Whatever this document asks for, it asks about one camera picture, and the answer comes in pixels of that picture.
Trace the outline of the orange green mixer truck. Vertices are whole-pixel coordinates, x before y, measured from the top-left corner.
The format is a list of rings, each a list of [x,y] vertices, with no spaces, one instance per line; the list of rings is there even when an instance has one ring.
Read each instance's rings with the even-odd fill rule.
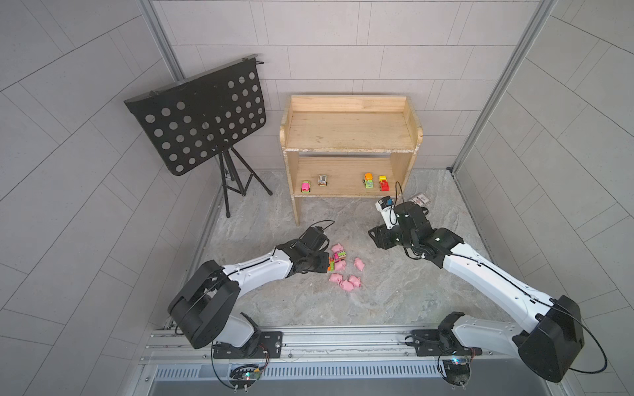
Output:
[[[366,189],[374,188],[374,177],[371,173],[365,173],[363,177],[363,184]]]

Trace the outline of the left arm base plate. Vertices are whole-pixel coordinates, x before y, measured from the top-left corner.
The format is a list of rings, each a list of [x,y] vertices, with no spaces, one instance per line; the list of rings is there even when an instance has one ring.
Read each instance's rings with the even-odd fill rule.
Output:
[[[283,332],[256,331],[242,347],[229,343],[215,343],[212,346],[214,359],[277,359],[281,356]]]

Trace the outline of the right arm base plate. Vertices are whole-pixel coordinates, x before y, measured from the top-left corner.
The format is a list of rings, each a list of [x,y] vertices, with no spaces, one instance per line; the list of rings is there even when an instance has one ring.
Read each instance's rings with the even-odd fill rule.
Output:
[[[447,330],[437,329],[413,330],[404,339],[405,345],[415,350],[417,357],[442,356],[466,356],[474,358],[482,355],[478,347],[464,347]]]

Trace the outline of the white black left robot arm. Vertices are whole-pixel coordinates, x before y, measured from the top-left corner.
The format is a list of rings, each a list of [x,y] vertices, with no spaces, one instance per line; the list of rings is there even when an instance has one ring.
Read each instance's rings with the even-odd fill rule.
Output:
[[[170,302],[168,314],[195,349],[211,345],[214,357],[256,357],[266,347],[264,335],[249,315],[233,314],[237,300],[295,274],[327,272],[329,242],[325,228],[313,224],[299,238],[250,261],[224,267],[205,262]]]

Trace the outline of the red yellow toy truck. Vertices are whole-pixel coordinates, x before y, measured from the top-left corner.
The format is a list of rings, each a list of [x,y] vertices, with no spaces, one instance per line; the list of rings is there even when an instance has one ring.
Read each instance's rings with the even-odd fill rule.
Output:
[[[379,186],[381,191],[388,192],[390,190],[389,182],[386,176],[379,176]]]

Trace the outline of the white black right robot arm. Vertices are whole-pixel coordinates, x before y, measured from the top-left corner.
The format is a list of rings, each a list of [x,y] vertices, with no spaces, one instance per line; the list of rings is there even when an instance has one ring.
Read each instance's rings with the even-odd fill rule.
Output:
[[[520,359],[551,383],[561,382],[571,371],[589,334],[574,300],[534,289],[485,259],[459,235],[434,229],[428,209],[413,201],[398,204],[384,196],[376,209],[384,223],[368,234],[378,248],[401,246],[409,259],[432,262],[471,284],[511,318],[504,323],[452,312],[438,326],[442,354],[467,348],[498,352]]]

